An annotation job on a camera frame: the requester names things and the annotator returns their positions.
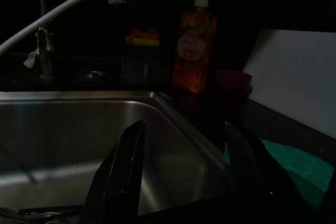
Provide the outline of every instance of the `green mat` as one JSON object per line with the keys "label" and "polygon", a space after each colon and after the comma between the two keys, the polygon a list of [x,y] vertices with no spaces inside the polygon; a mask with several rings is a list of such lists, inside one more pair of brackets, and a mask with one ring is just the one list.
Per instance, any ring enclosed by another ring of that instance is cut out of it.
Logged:
{"label": "green mat", "polygon": [[[334,167],[291,146],[262,140],[267,151],[288,172],[304,199],[317,208],[328,189]],[[230,163],[227,146],[224,161]]]}

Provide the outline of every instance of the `dish soap bottle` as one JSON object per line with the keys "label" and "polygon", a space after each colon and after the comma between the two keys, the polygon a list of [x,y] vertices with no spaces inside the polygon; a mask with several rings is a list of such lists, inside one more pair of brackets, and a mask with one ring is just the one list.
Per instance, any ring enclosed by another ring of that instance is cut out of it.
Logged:
{"label": "dish soap bottle", "polygon": [[182,14],[173,87],[201,93],[207,81],[217,18],[206,9],[208,0],[195,0],[194,6],[193,11]]}

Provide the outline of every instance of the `stainless steel sink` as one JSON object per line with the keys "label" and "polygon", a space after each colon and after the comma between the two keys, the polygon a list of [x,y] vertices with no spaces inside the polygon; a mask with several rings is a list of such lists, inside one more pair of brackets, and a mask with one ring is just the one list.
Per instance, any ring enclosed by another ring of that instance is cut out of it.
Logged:
{"label": "stainless steel sink", "polygon": [[83,204],[102,160],[142,119],[140,215],[231,191],[222,153],[159,94],[0,93],[0,207]]}

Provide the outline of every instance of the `cutting board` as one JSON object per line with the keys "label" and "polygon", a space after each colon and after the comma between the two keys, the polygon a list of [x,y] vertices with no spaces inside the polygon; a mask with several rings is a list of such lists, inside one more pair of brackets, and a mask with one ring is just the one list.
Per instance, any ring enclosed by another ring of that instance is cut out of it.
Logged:
{"label": "cutting board", "polygon": [[250,99],[336,138],[336,33],[263,30],[245,66]]}

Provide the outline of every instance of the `white hose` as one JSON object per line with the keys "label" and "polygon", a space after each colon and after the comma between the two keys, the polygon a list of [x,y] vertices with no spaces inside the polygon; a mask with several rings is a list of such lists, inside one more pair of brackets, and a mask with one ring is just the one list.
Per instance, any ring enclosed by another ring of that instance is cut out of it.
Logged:
{"label": "white hose", "polygon": [[55,9],[48,12],[46,15],[42,16],[35,22],[31,23],[26,28],[19,31],[17,34],[13,35],[10,39],[6,40],[4,43],[0,45],[0,56],[7,51],[10,47],[15,45],[17,42],[22,40],[24,37],[26,37],[28,34],[32,33],[34,30],[36,30],[38,27],[42,26],[43,24],[47,23],[49,20],[55,18],[57,15],[59,15],[61,12],[68,9],[70,6],[80,2],[82,0],[67,0],[63,4],[57,6]]}

